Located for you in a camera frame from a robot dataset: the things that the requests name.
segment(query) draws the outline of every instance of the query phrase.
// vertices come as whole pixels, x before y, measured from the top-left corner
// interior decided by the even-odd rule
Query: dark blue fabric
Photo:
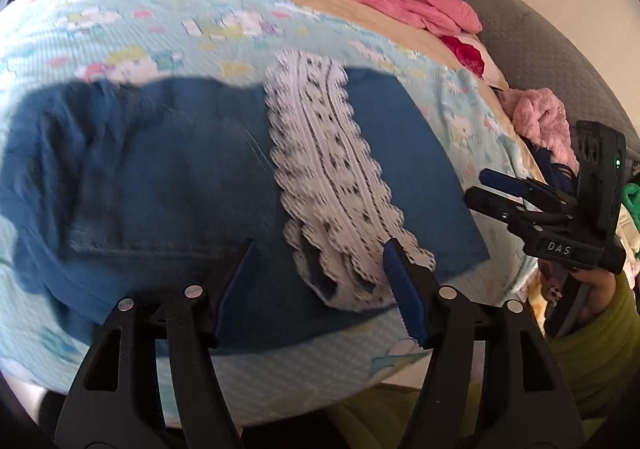
[[[436,254],[437,277],[487,259],[457,177],[399,82],[365,69],[348,76],[362,136],[406,227]],[[297,275],[271,145],[261,86],[174,78],[30,94],[0,172],[0,212],[20,235],[18,280],[50,295],[86,342],[124,295],[200,282],[225,249],[253,238],[258,270],[225,319],[234,327],[226,349],[289,345],[368,320],[378,312],[325,307]]]
[[[568,195],[575,196],[578,190],[578,178],[572,169],[564,164],[552,162],[551,151],[548,149],[536,146],[525,137],[522,137],[522,140],[529,148],[547,185]]]
[[[443,283],[489,259],[456,172],[409,94],[394,76],[348,69],[353,120],[382,168],[404,227],[436,258]]]

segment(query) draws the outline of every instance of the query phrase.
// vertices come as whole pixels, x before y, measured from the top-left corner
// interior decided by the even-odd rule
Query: hand
[[[539,259],[538,266],[542,274],[542,296],[555,305],[561,296],[561,286],[554,276],[554,270],[564,270],[546,259]],[[605,311],[616,292],[616,277],[607,270],[596,267],[592,270],[570,269],[572,276],[591,285],[587,301],[578,313],[578,326],[585,326]]]
[[[578,281],[591,285],[587,302],[580,310],[576,321],[580,326],[585,326],[604,312],[611,303],[616,293],[616,277],[600,267],[577,272],[572,270],[571,273]]]

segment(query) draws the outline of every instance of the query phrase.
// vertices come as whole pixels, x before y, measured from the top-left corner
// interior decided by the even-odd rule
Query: green cloth
[[[622,188],[622,204],[629,211],[640,231],[640,186],[638,184],[626,184]]]
[[[616,277],[616,293],[598,318],[549,346],[589,437],[640,367],[640,316],[625,275]],[[351,449],[395,449],[417,398],[415,389],[382,385],[331,406],[327,414]],[[473,432],[479,400],[479,385],[470,385],[461,436]]]
[[[640,366],[640,316],[624,273],[607,309],[576,333],[549,341],[583,419],[606,417]]]

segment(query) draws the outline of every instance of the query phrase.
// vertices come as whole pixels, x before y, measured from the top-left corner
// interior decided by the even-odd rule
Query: cartoon print fabric
[[[208,76],[262,84],[282,49],[329,56],[398,78],[449,157],[462,188],[482,168],[526,176],[467,70],[452,71],[349,22],[287,0],[39,0],[0,13],[0,130],[32,90],[71,80],[144,84]],[[6,134],[0,134],[0,150]],[[519,239],[474,216],[491,260],[454,284],[478,301],[499,302],[530,274]],[[87,346],[62,329],[64,317],[12,274],[15,231],[0,217],[0,366],[67,391]],[[65,325],[66,330],[73,325]],[[261,353],[217,356],[214,364],[236,423],[303,413],[356,394],[420,358],[396,309],[348,331]],[[168,360],[158,360],[162,401],[177,422]]]

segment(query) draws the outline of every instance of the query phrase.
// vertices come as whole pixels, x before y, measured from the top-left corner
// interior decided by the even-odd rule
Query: green sleeve
[[[326,412],[351,449],[394,449],[414,411],[418,391],[380,385]]]
[[[640,366],[640,316],[624,273],[597,319],[549,346],[582,419],[606,417]]]

